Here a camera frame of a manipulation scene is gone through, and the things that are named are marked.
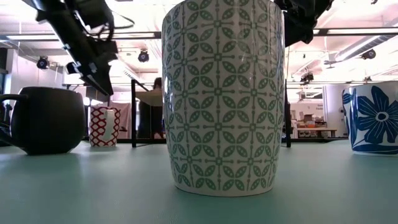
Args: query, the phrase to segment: cup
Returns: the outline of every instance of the cup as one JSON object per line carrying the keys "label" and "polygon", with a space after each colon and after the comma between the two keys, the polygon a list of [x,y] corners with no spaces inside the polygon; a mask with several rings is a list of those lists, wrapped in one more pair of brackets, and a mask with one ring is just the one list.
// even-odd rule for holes
{"label": "cup", "polygon": [[342,97],[354,153],[398,155],[398,82],[352,86]]}
{"label": "cup", "polygon": [[238,197],[274,185],[284,117],[283,24],[268,0],[183,1],[166,15],[164,119],[179,189]]}
{"label": "cup", "polygon": [[16,100],[11,115],[11,135],[0,139],[29,155],[66,153],[85,132],[85,109],[79,93],[47,87],[25,87],[19,94],[0,95]]}
{"label": "cup", "polygon": [[119,135],[119,124],[119,109],[107,106],[92,106],[89,136],[91,146],[115,146]]}

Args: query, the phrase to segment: white cup with green pattern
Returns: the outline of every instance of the white cup with green pattern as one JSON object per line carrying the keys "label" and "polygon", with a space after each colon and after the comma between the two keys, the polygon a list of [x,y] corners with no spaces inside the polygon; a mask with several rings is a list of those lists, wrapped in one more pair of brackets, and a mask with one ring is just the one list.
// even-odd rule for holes
{"label": "white cup with green pattern", "polygon": [[274,184],[284,111],[283,15],[268,0],[189,0],[162,27],[175,185],[238,197]]}

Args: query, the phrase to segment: person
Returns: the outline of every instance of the person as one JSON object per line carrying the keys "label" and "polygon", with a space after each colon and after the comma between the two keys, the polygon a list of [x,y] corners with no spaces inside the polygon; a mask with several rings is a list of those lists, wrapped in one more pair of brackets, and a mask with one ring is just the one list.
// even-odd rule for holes
{"label": "person", "polygon": [[[153,91],[162,91],[162,78],[156,78]],[[163,108],[161,106],[149,106],[147,103],[139,103],[139,126],[137,138],[154,139],[159,135],[163,138],[162,131]]]}

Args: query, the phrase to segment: table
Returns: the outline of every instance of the table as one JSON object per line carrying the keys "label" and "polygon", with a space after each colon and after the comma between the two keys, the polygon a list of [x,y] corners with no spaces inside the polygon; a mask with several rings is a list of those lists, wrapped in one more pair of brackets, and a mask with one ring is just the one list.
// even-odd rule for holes
{"label": "table", "polygon": [[297,128],[297,131],[316,131],[318,132],[318,136],[321,137],[322,131],[330,131],[330,137],[334,138],[336,136],[337,129],[331,128]]}
{"label": "table", "polygon": [[218,198],[174,187],[165,145],[25,156],[0,148],[0,221],[18,224],[397,223],[398,158],[348,141],[282,148],[274,189]]}

